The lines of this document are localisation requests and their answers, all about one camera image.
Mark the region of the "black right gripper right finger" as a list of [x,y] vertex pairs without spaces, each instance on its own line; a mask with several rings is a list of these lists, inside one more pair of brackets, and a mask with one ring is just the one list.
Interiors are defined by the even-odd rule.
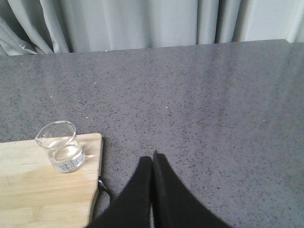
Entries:
[[153,154],[152,208],[156,228],[229,228],[183,185],[166,156]]

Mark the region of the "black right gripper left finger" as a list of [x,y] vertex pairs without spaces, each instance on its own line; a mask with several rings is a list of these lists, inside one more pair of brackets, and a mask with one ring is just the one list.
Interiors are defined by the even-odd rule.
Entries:
[[88,228],[149,228],[152,159],[143,156],[136,170],[110,206]]

